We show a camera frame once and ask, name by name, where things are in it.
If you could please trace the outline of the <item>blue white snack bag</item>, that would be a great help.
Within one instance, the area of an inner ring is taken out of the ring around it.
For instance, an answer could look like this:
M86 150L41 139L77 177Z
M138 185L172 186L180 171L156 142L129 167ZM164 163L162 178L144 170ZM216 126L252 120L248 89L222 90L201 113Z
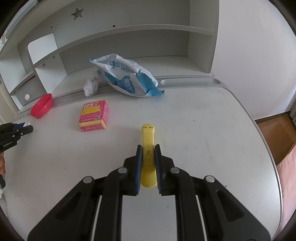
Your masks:
M89 59L97 68L99 77L117 91L133 97L154 97L165 92L158 89L158 81L135 61L117 54Z

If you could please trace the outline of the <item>grey white desk hutch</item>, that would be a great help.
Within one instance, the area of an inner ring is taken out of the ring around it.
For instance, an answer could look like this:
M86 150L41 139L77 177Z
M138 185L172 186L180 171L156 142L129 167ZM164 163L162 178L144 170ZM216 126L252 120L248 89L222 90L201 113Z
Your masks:
M36 76L55 99L82 94L89 59L118 54L160 87L209 81L219 1L1 1L1 104Z

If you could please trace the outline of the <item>red plastic bowl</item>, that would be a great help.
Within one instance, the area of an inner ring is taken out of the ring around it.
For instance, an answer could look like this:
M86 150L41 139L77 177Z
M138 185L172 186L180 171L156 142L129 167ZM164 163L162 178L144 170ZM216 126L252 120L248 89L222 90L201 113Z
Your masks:
M30 114L36 119L42 118L53 106L53 96L51 93L45 94L32 107Z

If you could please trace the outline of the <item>pink yellow small box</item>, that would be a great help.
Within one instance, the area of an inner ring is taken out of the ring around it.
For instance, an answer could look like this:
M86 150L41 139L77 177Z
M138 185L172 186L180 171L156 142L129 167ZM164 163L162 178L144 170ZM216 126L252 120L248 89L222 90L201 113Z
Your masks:
M109 107L106 99L85 103L78 126L83 132L106 129Z

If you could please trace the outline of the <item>pink bed sheet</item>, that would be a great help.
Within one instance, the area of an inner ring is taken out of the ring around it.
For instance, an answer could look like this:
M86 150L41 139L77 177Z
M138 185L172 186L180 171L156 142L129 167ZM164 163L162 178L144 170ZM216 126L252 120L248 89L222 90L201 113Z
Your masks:
M282 218L280 232L285 228L295 211L296 196L296 159L295 143L285 158L277 165L282 190Z

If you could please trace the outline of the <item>grey drawer with white knob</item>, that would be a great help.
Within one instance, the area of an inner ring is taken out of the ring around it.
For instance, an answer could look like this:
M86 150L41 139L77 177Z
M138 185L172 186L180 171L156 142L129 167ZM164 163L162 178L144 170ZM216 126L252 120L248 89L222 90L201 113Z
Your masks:
M23 85L16 88L11 93L11 97L17 108L20 110L24 105L44 96L46 93L47 92L39 78L34 76Z

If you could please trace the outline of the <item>crumpled white tissue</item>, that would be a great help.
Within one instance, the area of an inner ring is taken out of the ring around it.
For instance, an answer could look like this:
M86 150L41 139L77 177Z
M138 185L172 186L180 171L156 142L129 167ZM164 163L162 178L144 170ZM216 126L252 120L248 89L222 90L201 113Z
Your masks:
M101 83L101 78L97 71L93 71L92 75L86 80L83 87L84 94L86 97L93 96L97 93L99 85Z

